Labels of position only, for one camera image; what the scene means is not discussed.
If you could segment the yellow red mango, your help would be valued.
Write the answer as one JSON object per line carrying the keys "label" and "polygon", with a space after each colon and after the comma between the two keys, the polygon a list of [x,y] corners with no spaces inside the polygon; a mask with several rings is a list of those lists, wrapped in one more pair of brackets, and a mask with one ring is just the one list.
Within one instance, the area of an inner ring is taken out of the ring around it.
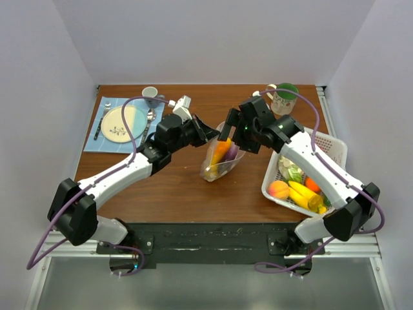
{"label": "yellow red mango", "polygon": [[225,154],[228,152],[232,144],[230,138],[227,138],[226,141],[217,141],[216,147],[214,149],[212,159],[208,169],[206,170],[206,175],[210,178],[217,176],[217,164],[221,162]]}

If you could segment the polka dot zip bag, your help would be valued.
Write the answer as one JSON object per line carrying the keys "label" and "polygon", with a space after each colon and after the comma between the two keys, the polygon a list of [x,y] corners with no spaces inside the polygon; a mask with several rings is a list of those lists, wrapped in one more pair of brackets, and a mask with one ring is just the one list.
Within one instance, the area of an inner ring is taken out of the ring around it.
{"label": "polka dot zip bag", "polygon": [[234,133],[235,128],[232,127],[226,141],[214,138],[210,142],[200,171],[205,181],[213,182],[228,174],[246,154],[232,141]]}

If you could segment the purple eggplant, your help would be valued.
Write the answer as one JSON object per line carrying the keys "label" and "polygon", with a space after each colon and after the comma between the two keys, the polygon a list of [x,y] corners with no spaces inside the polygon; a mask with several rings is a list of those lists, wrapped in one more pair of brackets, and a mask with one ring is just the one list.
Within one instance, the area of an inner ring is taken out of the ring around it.
{"label": "purple eggplant", "polygon": [[235,144],[231,144],[230,148],[225,153],[222,162],[228,162],[236,159],[239,147]]}

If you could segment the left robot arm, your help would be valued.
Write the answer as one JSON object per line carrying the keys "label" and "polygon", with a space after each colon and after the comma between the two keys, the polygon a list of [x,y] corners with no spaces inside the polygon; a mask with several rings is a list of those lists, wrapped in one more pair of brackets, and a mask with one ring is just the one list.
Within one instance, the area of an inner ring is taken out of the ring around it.
{"label": "left robot arm", "polygon": [[109,169],[74,182],[62,181],[47,218],[74,246],[88,240],[110,243],[119,253],[129,252],[137,243],[134,231],[119,218],[97,215],[110,198],[137,181],[166,167],[172,154],[188,145],[200,147],[219,135],[197,116],[183,121],[175,114],[166,115],[147,140],[123,161]]}

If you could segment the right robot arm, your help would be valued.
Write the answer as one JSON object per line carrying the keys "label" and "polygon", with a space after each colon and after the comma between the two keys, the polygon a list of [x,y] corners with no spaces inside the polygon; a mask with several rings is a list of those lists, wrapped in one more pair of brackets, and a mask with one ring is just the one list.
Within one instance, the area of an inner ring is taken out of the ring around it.
{"label": "right robot arm", "polygon": [[288,248],[303,253],[319,238],[348,241],[379,209],[380,189],[347,174],[316,144],[315,135],[289,115],[276,118],[261,96],[248,98],[229,110],[219,135],[221,141],[234,129],[233,142],[241,149],[258,153],[265,146],[292,160],[327,195],[333,211],[298,224],[287,240]]}

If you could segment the small grey cup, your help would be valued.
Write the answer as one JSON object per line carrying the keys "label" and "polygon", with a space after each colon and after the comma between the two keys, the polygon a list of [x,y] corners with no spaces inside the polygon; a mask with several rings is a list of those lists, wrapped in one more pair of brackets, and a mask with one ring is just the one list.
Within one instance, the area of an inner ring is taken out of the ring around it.
{"label": "small grey cup", "polygon": [[158,89],[153,86],[145,87],[141,95],[144,97],[144,101],[150,109],[156,109],[160,104],[165,102],[164,95],[159,94]]}

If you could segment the cabbage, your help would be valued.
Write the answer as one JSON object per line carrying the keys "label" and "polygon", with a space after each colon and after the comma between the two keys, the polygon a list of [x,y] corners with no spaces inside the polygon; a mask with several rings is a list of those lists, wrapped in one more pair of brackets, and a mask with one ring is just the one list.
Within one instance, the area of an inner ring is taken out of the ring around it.
{"label": "cabbage", "polygon": [[285,180],[301,183],[304,172],[288,158],[279,157],[278,169]]}

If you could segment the peach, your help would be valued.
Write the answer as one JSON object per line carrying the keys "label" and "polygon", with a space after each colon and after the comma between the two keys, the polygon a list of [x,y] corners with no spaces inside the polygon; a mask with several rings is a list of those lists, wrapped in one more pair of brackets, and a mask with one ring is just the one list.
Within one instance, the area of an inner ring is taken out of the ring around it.
{"label": "peach", "polygon": [[290,187],[284,181],[276,180],[268,186],[267,192],[274,198],[286,200],[290,194]]}

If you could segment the cream and blue plate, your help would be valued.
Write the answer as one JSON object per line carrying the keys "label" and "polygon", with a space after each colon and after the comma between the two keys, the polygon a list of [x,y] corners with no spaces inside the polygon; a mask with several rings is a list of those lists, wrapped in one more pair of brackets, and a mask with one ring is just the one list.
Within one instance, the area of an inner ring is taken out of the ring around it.
{"label": "cream and blue plate", "polygon": [[[133,105],[127,105],[124,109],[125,120],[134,139],[138,138],[146,126],[146,113]],[[122,106],[113,108],[104,117],[101,124],[101,132],[109,141],[115,143],[130,142],[131,138],[125,128],[122,119]]]}

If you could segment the small orange tangerine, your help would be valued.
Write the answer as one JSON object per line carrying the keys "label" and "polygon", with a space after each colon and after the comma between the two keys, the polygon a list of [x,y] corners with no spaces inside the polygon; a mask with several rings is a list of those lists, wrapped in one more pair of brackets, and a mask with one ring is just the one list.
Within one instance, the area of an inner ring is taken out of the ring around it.
{"label": "small orange tangerine", "polygon": [[305,178],[305,187],[316,193],[321,192],[320,187],[314,182],[314,180],[312,180],[308,176]]}

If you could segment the white plastic basket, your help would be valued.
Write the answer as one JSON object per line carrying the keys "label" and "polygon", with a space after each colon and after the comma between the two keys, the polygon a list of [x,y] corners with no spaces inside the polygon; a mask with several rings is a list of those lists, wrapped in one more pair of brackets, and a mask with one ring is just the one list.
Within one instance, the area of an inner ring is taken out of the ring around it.
{"label": "white plastic basket", "polygon": [[[339,165],[343,170],[346,168],[346,161],[347,161],[347,145],[340,139],[337,139],[333,136],[328,134],[324,134],[322,132],[316,133],[315,138],[316,145],[327,155],[329,156],[337,165]],[[283,181],[283,175],[280,173],[278,168],[278,161],[279,161],[279,154],[275,151],[272,152],[270,157],[270,161],[268,163],[267,171],[265,173],[261,192],[263,196],[276,203],[280,206],[283,206],[287,209],[299,212],[301,214],[305,214],[309,217],[318,216],[318,213],[312,212],[310,210],[304,209],[299,205],[295,204],[294,200],[287,198],[286,200],[280,200],[279,198],[273,197],[269,192],[269,186],[271,183],[277,180]]]}

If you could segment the yellow banana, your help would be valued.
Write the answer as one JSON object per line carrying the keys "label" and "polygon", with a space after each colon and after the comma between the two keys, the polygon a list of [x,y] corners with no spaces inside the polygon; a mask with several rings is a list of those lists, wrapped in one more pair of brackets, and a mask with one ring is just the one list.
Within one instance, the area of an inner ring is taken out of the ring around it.
{"label": "yellow banana", "polygon": [[288,181],[288,186],[289,198],[296,205],[317,214],[327,212],[328,209],[324,204],[322,196],[295,181]]}

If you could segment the blue placemat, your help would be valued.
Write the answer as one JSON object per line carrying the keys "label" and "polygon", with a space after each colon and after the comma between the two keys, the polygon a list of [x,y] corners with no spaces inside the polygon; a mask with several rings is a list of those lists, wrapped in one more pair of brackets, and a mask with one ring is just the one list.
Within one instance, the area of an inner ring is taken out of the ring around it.
{"label": "blue placemat", "polygon": [[[97,110],[97,116],[95,117],[95,120],[92,122],[92,129],[90,131],[90,134],[88,135],[88,139],[86,141],[86,145],[84,147],[85,152],[105,152],[105,153],[125,153],[129,154],[132,152],[132,142],[126,142],[126,143],[115,143],[112,141],[109,141],[103,136],[103,133],[100,131],[99,136],[96,141],[94,141],[94,134],[96,132],[99,120],[103,114],[104,106],[105,103],[109,101],[111,102],[111,109],[114,109],[116,107],[120,107],[123,105],[123,103],[126,101],[125,98],[106,98],[102,97],[101,102],[99,104],[98,110]],[[150,110],[148,106],[146,105],[145,101],[143,99],[136,99],[133,100],[131,103],[128,105],[133,105],[137,107],[138,109],[142,110],[146,114]],[[165,104],[162,103],[160,104],[156,110],[156,120],[151,124],[149,134],[153,133],[156,129],[156,125],[161,121],[163,111],[165,109]],[[141,141],[142,134],[135,139],[136,144],[139,145]]]}

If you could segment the green cucumber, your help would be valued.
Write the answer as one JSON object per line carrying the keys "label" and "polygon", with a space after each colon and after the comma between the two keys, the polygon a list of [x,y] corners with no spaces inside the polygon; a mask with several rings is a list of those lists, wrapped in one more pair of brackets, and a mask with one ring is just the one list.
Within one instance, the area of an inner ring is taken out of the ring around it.
{"label": "green cucumber", "polygon": [[327,196],[326,196],[324,193],[323,193],[321,196],[322,196],[322,198],[323,198],[323,204],[324,204],[326,207],[331,207],[332,204],[331,204],[330,200],[327,198]]}

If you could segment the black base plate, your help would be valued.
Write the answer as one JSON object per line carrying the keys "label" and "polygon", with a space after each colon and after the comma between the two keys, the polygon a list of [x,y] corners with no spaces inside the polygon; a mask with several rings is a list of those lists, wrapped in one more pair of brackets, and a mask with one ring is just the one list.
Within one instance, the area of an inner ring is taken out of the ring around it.
{"label": "black base plate", "polygon": [[292,235],[295,223],[131,223],[133,247],[144,267],[159,264],[241,264],[272,262],[290,266],[287,256],[306,256],[322,243]]}

